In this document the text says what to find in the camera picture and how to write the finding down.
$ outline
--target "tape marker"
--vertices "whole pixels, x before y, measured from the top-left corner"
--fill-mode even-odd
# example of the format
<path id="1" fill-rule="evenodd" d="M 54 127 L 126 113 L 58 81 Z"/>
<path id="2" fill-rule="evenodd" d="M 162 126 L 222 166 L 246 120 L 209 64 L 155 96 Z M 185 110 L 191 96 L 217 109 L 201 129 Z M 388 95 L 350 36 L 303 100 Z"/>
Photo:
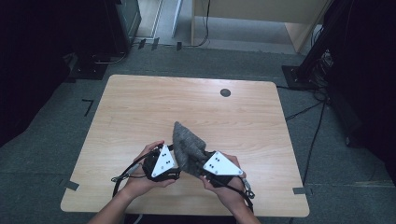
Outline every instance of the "tape marker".
<path id="1" fill-rule="evenodd" d="M 146 39 L 142 39 L 139 43 L 139 49 L 142 49 L 143 47 L 145 47 L 146 44 Z"/>
<path id="2" fill-rule="evenodd" d="M 87 117 L 88 113 L 90 113 L 91 107 L 93 105 L 93 100 L 86 100 L 86 99 L 82 99 L 83 102 L 90 102 L 90 106 L 88 106 L 87 111 L 85 112 L 84 117 Z"/>
<path id="3" fill-rule="evenodd" d="M 59 185 L 68 189 L 72 189 L 73 191 L 78 190 L 79 187 L 79 184 L 66 179 L 61 180 L 61 183 L 59 183 Z"/>
<path id="4" fill-rule="evenodd" d="M 176 50 L 179 51 L 181 50 L 181 42 L 177 42 Z"/>
<path id="5" fill-rule="evenodd" d="M 154 43 L 152 43 L 151 50 L 155 50 L 158 47 L 158 42 L 160 42 L 160 38 L 159 37 L 154 39 Z"/>
<path id="6" fill-rule="evenodd" d="M 293 188 L 294 194 L 305 194 L 305 195 L 312 195 L 312 189 L 305 189 L 305 188 Z"/>

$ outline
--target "table leg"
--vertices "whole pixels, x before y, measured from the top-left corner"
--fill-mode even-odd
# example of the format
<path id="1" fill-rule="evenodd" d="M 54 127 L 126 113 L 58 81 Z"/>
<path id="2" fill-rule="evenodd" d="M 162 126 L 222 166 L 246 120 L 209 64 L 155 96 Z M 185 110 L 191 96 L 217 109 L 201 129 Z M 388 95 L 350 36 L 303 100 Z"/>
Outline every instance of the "table leg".
<path id="1" fill-rule="evenodd" d="M 182 5 L 183 5 L 183 0 L 178 0 L 176 11 L 175 11 L 174 25 L 172 28 L 172 38 L 175 36 L 175 30 L 177 28 L 178 16 L 180 15 L 180 10 L 181 10 Z"/>
<path id="2" fill-rule="evenodd" d="M 192 0 L 192 13 L 191 13 L 191 45 L 194 46 L 194 33 L 195 33 L 195 0 Z"/>
<path id="3" fill-rule="evenodd" d="M 286 30 L 288 31 L 291 43 L 296 52 L 300 53 L 304 49 L 304 45 L 309 36 L 314 32 L 315 27 L 322 22 L 324 14 L 331 3 L 332 1 L 329 0 L 324 5 L 318 5 L 317 10 L 313 12 L 315 13 L 312 17 L 313 20 L 309 24 L 285 22 Z"/>

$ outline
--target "hand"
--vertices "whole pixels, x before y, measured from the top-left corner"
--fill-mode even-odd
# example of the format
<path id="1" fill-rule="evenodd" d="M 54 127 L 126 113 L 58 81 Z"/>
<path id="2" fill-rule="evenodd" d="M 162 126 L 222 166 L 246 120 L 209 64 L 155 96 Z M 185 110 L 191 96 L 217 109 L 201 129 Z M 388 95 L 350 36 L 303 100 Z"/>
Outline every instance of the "hand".
<path id="1" fill-rule="evenodd" d="M 145 149 L 134 159 L 136 161 L 138 158 L 141 156 L 149 153 L 152 149 L 154 149 L 156 146 L 163 144 L 164 141 L 156 141 L 153 142 L 147 146 L 145 146 Z M 135 170 L 132 175 L 134 176 L 143 176 L 145 175 L 145 172 L 142 169 L 142 166 L 140 165 L 137 170 Z M 125 192 L 129 197 L 132 199 L 141 196 L 147 192 L 149 192 L 153 188 L 165 188 L 170 184 L 175 183 L 176 180 L 174 179 L 168 179 L 164 180 L 162 182 L 154 182 L 151 181 L 145 177 L 143 178 L 133 178 L 129 177 L 128 182 L 126 183 L 125 187 L 122 189 L 123 192 Z"/>
<path id="2" fill-rule="evenodd" d="M 230 156 L 227 154 L 224 154 L 224 156 L 227 157 L 230 161 L 233 162 L 233 164 L 235 164 L 240 168 L 238 159 L 235 156 Z M 247 175 L 246 173 L 243 173 L 240 176 L 242 178 L 246 178 Z M 260 223 L 260 221 L 245 205 L 245 200 L 241 195 L 239 195 L 239 193 L 231 189 L 227 189 L 225 187 L 214 188 L 212 184 L 210 184 L 210 182 L 204 176 L 200 176 L 200 179 L 204 183 L 205 189 L 211 190 L 218 195 L 222 204 L 224 204 L 224 206 L 228 208 L 228 210 L 230 210 L 230 212 L 233 214 L 233 216 L 235 217 L 238 223 L 240 224 Z M 235 189 L 244 191 L 244 184 L 238 177 L 234 177 L 230 181 L 230 183 L 228 183 L 228 185 L 234 187 Z"/>
<path id="3" fill-rule="evenodd" d="M 234 163 L 236 166 L 238 166 L 240 168 L 238 159 L 235 156 L 230 156 L 225 153 L 222 153 L 222 154 L 225 157 L 227 157 L 227 159 L 229 159 L 232 163 Z M 244 172 L 240 176 L 242 178 L 246 178 L 247 175 Z M 208 190 L 216 193 L 218 195 L 220 201 L 222 202 L 222 204 L 224 204 L 224 206 L 226 206 L 230 211 L 240 208 L 241 206 L 246 207 L 244 198 L 241 195 L 239 195 L 237 192 L 235 192 L 231 189 L 224 188 L 224 187 L 214 188 L 212 186 L 212 184 L 210 184 L 210 182 L 204 176 L 200 176 L 200 179 L 204 183 L 205 189 L 208 189 Z M 235 189 L 239 189 L 243 192 L 245 190 L 244 184 L 237 177 L 234 177 L 228 185 L 231 187 L 234 187 Z"/>

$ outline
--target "black stand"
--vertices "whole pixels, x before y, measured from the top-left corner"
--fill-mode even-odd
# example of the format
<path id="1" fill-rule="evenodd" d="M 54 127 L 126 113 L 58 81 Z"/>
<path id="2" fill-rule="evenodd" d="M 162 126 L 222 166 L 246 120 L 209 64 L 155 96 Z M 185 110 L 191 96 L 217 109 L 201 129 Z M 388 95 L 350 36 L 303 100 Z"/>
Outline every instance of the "black stand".
<path id="1" fill-rule="evenodd" d="M 107 66 L 107 63 L 95 63 L 90 56 L 79 56 L 68 80 L 71 82 L 76 79 L 102 80 Z"/>
<path id="2" fill-rule="evenodd" d="M 349 5 L 350 0 L 343 0 L 336 5 L 333 14 L 330 16 L 329 21 L 326 24 L 326 27 L 324 27 L 323 32 L 319 35 L 314 46 L 311 50 L 309 50 L 300 66 L 282 65 L 283 75 L 285 76 L 289 88 L 295 90 L 312 90 L 318 88 L 310 81 L 313 66 L 315 66 L 318 59 L 320 59 L 321 55 L 325 52 L 325 43 L 330 37 L 330 32 L 341 19 L 342 14 Z"/>

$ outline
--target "cable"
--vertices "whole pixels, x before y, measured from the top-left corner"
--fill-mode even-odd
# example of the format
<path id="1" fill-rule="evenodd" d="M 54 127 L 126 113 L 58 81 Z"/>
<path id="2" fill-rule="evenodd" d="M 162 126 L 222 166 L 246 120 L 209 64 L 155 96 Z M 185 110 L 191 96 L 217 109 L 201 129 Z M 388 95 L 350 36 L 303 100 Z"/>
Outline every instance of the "cable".
<path id="1" fill-rule="evenodd" d="M 73 61 L 74 54 L 75 54 L 75 53 L 69 53 L 69 54 L 64 55 L 64 62 L 65 62 L 67 65 L 70 65 L 70 63 Z"/>
<path id="2" fill-rule="evenodd" d="M 346 36 L 344 37 L 344 45 L 346 45 L 347 42 L 347 27 L 349 26 L 349 19 L 350 19 L 350 13 L 352 12 L 353 4 L 355 3 L 355 0 L 352 0 L 352 3 L 350 4 L 349 12 L 347 14 L 347 20 L 346 20 Z"/>
<path id="3" fill-rule="evenodd" d="M 314 107 L 317 106 L 317 105 L 320 105 L 321 103 L 322 103 L 322 102 L 319 102 L 319 103 L 317 103 L 317 104 L 315 104 L 315 105 L 311 105 L 311 106 L 309 106 L 308 108 L 306 108 L 306 109 L 304 109 L 304 110 L 302 110 L 302 111 L 300 111 L 300 112 L 298 112 L 298 113 L 295 113 L 295 114 L 293 114 L 293 115 L 290 115 L 290 116 L 286 117 L 285 120 L 288 121 L 288 120 L 290 120 L 290 119 L 294 119 L 294 118 L 297 117 L 298 115 L 301 115 L 301 114 L 307 112 L 308 110 L 314 108 Z"/>
<path id="4" fill-rule="evenodd" d="M 276 86 L 278 89 L 285 89 L 285 90 L 289 90 L 289 91 L 309 91 L 309 92 L 315 92 L 317 90 L 312 90 L 312 89 L 293 89 L 290 87 L 285 87 L 285 86 Z"/>
<path id="5" fill-rule="evenodd" d="M 108 63 L 100 63 L 100 62 L 94 62 L 94 63 L 99 63 L 99 64 L 113 64 L 113 63 L 119 63 L 122 59 L 124 59 L 126 56 L 126 53 L 124 52 L 122 57 L 118 60 L 116 60 L 115 62 L 108 62 Z"/>
<path id="6" fill-rule="evenodd" d="M 317 130 L 315 131 L 314 138 L 312 139 L 311 147 L 309 148 L 309 152 L 308 152 L 308 158 L 306 160 L 306 165 L 305 165 L 305 170 L 304 170 L 304 177 L 303 177 L 303 186 L 305 186 L 305 180 L 306 180 L 306 176 L 308 174 L 309 163 L 311 162 L 312 149 L 314 148 L 315 141 L 317 140 L 318 132 L 319 132 L 319 129 L 320 129 L 320 126 L 321 126 L 321 122 L 322 122 L 322 119 L 323 119 L 323 112 L 324 112 L 324 107 L 325 106 L 326 106 L 326 102 L 323 102 L 323 107 L 322 107 L 322 109 L 320 111 L 320 118 L 319 118 L 318 127 L 317 127 Z"/>
<path id="7" fill-rule="evenodd" d="M 210 10 L 210 0 L 207 2 L 206 22 L 204 21 L 204 27 L 205 27 L 205 29 L 206 29 L 206 35 L 205 35 L 205 37 L 204 37 L 204 40 L 201 42 L 201 44 L 199 44 L 199 45 L 194 45 L 194 46 L 192 46 L 193 48 L 201 47 L 201 46 L 206 42 L 206 40 L 209 38 L 209 27 L 208 27 L 208 24 L 207 24 L 207 22 L 208 22 L 208 20 L 209 20 L 209 10 Z"/>
<path id="8" fill-rule="evenodd" d="M 324 90 L 324 89 L 321 88 L 321 89 L 318 89 L 317 91 L 314 91 L 314 98 L 317 101 L 323 102 L 323 101 L 325 101 L 327 99 L 327 93 L 323 92 L 323 91 L 320 91 L 320 90 Z"/>
<path id="9" fill-rule="evenodd" d="M 143 214 L 139 214 L 139 217 L 136 219 L 134 224 L 138 224 L 140 222 L 140 220 L 142 219 L 142 217 L 143 217 Z"/>
<path id="10" fill-rule="evenodd" d="M 139 178 L 143 178 L 146 176 L 145 175 L 140 175 L 140 176 L 130 175 L 129 177 L 139 179 Z"/>
<path id="11" fill-rule="evenodd" d="M 314 36 L 314 32 L 312 32 L 312 34 L 311 34 L 311 48 L 312 48 L 312 46 L 315 44 L 315 42 L 317 41 L 317 36 L 318 36 L 318 34 L 321 34 L 322 31 L 323 31 L 323 26 L 320 27 L 320 29 L 317 31 L 317 33 L 315 34 L 315 36 Z"/>

